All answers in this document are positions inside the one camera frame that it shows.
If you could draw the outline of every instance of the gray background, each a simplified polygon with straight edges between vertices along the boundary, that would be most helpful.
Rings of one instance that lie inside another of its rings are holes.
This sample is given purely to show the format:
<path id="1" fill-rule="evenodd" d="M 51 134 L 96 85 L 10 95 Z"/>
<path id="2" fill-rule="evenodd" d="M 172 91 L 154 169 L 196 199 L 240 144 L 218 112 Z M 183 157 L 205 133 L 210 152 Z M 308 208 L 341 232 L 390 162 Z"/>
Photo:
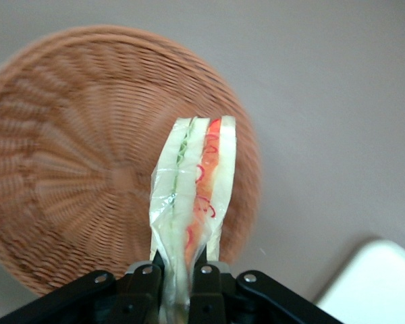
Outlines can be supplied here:
<path id="1" fill-rule="evenodd" d="M 405 1 L 0 1 L 0 64 L 90 24 L 183 44 L 248 110 L 263 201 L 234 273 L 313 300 L 364 240 L 405 248 Z M 0 316 L 32 298 L 0 267 Z"/>

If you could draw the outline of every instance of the plastic bag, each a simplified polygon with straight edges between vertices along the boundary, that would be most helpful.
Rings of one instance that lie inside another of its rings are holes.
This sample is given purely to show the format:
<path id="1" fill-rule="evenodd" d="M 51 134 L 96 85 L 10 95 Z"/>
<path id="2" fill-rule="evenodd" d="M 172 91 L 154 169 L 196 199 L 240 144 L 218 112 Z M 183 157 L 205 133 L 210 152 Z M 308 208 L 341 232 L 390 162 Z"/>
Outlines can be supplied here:
<path id="1" fill-rule="evenodd" d="M 151 258 L 158 250 L 165 263 L 161 323 L 187 323 L 195 261 L 205 246 L 209 261 L 219 258 L 235 162 L 233 117 L 174 124 L 151 184 Z"/>

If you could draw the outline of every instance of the screw head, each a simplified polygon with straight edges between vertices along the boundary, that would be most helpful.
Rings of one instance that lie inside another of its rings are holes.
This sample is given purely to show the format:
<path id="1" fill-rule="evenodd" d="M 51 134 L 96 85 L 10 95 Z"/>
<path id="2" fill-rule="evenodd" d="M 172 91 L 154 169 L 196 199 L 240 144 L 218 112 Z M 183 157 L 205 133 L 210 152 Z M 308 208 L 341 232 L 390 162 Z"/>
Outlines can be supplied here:
<path id="1" fill-rule="evenodd" d="M 210 273 L 212 272 L 212 268 L 209 265 L 205 265 L 204 267 L 201 268 L 202 273 Z"/>
<path id="2" fill-rule="evenodd" d="M 149 273 L 152 273 L 153 272 L 153 267 L 150 265 L 150 266 L 148 266 L 148 267 L 145 267 L 143 270 L 142 270 L 142 274 L 143 275 L 148 275 Z"/>
<path id="3" fill-rule="evenodd" d="M 101 282 L 104 282 L 107 279 L 108 279 L 108 275 L 106 273 L 104 273 L 103 275 L 97 276 L 96 279 L 94 280 L 94 282 L 96 284 L 100 284 Z"/>
<path id="4" fill-rule="evenodd" d="M 247 275 L 244 275 L 244 281 L 246 281 L 246 282 L 255 282 L 256 280 L 257 280 L 257 277 L 255 277 L 251 273 L 248 273 Z"/>

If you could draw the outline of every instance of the wicker basket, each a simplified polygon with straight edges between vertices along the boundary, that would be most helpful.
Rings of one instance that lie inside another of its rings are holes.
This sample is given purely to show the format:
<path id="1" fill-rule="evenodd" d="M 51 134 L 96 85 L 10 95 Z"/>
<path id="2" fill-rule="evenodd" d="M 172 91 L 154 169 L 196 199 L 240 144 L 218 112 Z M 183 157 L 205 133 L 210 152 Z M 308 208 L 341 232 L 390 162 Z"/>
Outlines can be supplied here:
<path id="1" fill-rule="evenodd" d="M 255 221 L 259 152 L 224 80 L 185 48 L 117 26 L 59 32 L 0 70 L 0 262 L 45 294 L 148 259 L 153 171 L 177 117 L 237 119 L 221 259 Z"/>

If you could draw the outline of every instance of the basket rim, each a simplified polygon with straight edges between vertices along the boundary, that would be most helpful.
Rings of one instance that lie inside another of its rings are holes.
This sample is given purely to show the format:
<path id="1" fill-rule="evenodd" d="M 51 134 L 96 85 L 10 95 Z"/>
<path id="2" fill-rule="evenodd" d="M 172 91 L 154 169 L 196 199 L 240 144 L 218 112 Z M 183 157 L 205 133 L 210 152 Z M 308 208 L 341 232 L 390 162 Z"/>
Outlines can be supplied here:
<path id="1" fill-rule="evenodd" d="M 88 43 L 90 41 L 105 42 L 112 36 L 122 38 L 119 43 L 143 43 L 145 47 L 151 48 L 156 52 L 160 52 L 163 49 L 165 56 L 187 57 L 189 59 L 187 61 L 192 61 L 192 64 L 188 64 L 189 68 L 198 66 L 198 68 L 210 75 L 210 82 L 205 83 L 209 84 L 215 82 L 226 85 L 230 94 L 229 99 L 232 100 L 233 104 L 241 105 L 236 93 L 227 85 L 227 82 L 220 76 L 220 73 L 201 59 L 196 53 L 185 48 L 184 45 L 162 35 L 155 34 L 154 32 L 110 24 L 71 27 L 34 39 L 0 64 L 0 92 L 3 86 L 12 80 L 12 78 L 15 78 L 26 66 L 41 59 L 45 55 L 67 45 Z"/>

